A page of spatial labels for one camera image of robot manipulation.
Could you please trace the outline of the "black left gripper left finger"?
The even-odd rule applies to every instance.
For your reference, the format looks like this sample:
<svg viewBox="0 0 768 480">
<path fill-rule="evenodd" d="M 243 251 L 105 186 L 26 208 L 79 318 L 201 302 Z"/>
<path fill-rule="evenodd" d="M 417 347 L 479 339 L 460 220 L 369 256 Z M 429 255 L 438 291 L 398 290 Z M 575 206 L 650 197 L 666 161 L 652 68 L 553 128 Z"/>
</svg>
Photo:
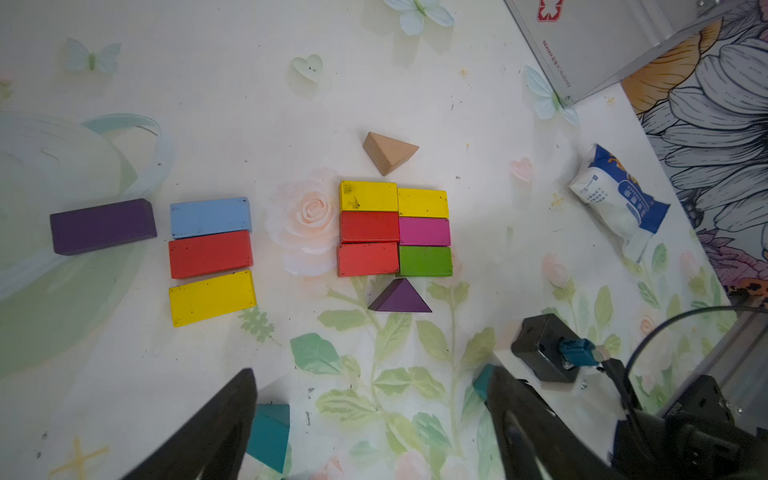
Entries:
<svg viewBox="0 0 768 480">
<path fill-rule="evenodd" d="M 255 415 L 253 370 L 238 372 L 127 479 L 235 479 Z"/>
</svg>

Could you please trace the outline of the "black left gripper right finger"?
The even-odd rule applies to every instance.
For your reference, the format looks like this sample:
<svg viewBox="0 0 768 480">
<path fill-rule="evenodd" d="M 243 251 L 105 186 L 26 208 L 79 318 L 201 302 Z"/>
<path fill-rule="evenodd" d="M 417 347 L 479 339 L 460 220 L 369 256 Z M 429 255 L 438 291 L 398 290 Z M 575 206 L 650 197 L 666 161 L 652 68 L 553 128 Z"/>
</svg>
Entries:
<svg viewBox="0 0 768 480">
<path fill-rule="evenodd" d="M 487 386 L 490 412 L 507 479 L 621 479 L 506 369 L 493 366 Z"/>
</svg>

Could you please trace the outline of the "teal block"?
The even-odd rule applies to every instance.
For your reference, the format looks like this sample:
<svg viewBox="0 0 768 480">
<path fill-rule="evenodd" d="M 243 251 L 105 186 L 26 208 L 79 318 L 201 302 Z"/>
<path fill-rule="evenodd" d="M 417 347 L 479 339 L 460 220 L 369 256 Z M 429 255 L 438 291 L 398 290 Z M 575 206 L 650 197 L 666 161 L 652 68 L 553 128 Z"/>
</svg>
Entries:
<svg viewBox="0 0 768 480">
<path fill-rule="evenodd" d="M 290 435 L 290 406 L 259 404 L 251 425 L 246 454 L 282 474 Z"/>
<path fill-rule="evenodd" d="M 486 364 L 473 380 L 472 386 L 477 396 L 485 403 L 488 399 L 488 389 L 495 366 Z"/>
</svg>

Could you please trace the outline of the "red block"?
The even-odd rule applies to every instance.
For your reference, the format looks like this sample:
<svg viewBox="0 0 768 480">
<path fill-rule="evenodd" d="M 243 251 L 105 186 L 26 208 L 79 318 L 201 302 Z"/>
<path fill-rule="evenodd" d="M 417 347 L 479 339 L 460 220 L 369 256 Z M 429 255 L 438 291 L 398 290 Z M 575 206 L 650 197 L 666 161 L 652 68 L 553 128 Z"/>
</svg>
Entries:
<svg viewBox="0 0 768 480">
<path fill-rule="evenodd" d="M 340 240 L 342 243 L 397 243 L 399 238 L 397 212 L 341 212 Z"/>
<path fill-rule="evenodd" d="M 339 277 L 388 275 L 399 271 L 399 246 L 395 242 L 347 243 L 337 251 Z"/>
<path fill-rule="evenodd" d="M 170 274 L 176 280 L 253 265 L 247 230 L 173 240 L 168 247 Z"/>
</svg>

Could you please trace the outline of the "purple triangle block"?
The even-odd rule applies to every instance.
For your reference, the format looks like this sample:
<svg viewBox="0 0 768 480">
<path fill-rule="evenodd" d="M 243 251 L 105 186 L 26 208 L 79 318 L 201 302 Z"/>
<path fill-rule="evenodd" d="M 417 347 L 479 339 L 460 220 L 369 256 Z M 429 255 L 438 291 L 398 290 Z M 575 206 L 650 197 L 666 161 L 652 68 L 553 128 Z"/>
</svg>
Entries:
<svg viewBox="0 0 768 480">
<path fill-rule="evenodd" d="M 390 313 L 431 313 L 432 309 L 406 278 L 393 280 L 368 306 Z"/>
</svg>

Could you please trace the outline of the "green block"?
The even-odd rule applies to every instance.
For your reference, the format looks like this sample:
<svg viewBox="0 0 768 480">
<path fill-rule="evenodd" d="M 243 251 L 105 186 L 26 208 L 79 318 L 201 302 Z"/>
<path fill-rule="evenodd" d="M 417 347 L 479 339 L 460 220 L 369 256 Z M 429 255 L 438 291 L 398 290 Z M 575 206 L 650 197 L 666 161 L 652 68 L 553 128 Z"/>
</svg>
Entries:
<svg viewBox="0 0 768 480">
<path fill-rule="evenodd" d="M 452 252 L 449 247 L 400 246 L 401 277 L 450 277 L 453 275 Z"/>
</svg>

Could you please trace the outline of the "blue grey triangle block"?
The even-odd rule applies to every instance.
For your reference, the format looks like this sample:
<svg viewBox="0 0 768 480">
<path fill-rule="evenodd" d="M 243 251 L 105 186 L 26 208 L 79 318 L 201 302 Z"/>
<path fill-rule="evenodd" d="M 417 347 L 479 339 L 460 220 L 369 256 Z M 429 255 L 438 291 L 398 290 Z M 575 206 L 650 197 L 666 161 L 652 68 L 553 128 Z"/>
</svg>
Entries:
<svg viewBox="0 0 768 480">
<path fill-rule="evenodd" d="M 174 240 L 252 230 L 246 197 L 174 203 L 170 222 Z"/>
</svg>

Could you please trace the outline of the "magenta block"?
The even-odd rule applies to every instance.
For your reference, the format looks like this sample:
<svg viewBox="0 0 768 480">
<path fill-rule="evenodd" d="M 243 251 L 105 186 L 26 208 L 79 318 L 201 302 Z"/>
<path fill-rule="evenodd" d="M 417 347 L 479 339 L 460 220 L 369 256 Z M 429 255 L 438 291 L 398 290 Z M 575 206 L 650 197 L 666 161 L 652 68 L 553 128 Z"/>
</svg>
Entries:
<svg viewBox="0 0 768 480">
<path fill-rule="evenodd" d="M 400 217 L 402 246 L 450 247 L 450 222 L 445 218 Z"/>
</svg>

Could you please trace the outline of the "purple rectangular block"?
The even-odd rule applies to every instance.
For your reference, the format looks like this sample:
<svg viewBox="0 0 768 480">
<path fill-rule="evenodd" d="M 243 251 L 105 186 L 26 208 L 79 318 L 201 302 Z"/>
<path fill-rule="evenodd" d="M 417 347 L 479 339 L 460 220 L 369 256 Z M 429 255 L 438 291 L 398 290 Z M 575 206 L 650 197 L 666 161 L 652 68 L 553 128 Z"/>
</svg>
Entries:
<svg viewBox="0 0 768 480">
<path fill-rule="evenodd" d="M 50 215 L 53 251 L 73 256 L 157 236 L 152 204 L 134 199 Z"/>
</svg>

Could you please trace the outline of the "yellow block long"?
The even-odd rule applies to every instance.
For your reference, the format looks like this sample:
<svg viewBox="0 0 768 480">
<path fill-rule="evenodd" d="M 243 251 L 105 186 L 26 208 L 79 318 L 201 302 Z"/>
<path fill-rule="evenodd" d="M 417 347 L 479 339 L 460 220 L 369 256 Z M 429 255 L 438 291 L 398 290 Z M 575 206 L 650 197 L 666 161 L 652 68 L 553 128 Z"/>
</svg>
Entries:
<svg viewBox="0 0 768 480">
<path fill-rule="evenodd" d="M 398 212 L 398 187 L 395 183 L 349 181 L 340 182 L 343 211 Z"/>
</svg>

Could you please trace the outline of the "natural wood triangle block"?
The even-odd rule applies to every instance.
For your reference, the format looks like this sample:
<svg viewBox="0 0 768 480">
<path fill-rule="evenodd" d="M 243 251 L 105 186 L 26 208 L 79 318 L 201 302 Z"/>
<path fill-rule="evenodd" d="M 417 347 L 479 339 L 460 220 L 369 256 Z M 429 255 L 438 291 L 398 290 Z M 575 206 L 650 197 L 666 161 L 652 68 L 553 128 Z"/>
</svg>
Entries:
<svg viewBox="0 0 768 480">
<path fill-rule="evenodd" d="M 418 150 L 417 145 L 369 132 L 363 149 L 382 176 L 387 176 L 407 162 Z"/>
</svg>

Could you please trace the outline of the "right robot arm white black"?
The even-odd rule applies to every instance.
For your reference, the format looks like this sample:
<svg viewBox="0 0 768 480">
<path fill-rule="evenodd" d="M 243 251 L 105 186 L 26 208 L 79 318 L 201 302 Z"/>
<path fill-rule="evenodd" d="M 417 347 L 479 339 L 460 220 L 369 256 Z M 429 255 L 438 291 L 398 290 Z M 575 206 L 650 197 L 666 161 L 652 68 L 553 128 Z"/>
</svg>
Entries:
<svg viewBox="0 0 768 480">
<path fill-rule="evenodd" d="M 611 466 L 628 479 L 765 479 L 767 431 L 748 433 L 725 408 L 716 381 L 701 375 L 662 417 L 642 410 L 630 373 L 645 348 L 665 329 L 691 317 L 715 313 L 756 314 L 749 306 L 710 306 L 680 313 L 653 330 L 627 364 L 606 360 L 598 367 L 615 384 L 627 414 L 617 424 Z"/>
</svg>

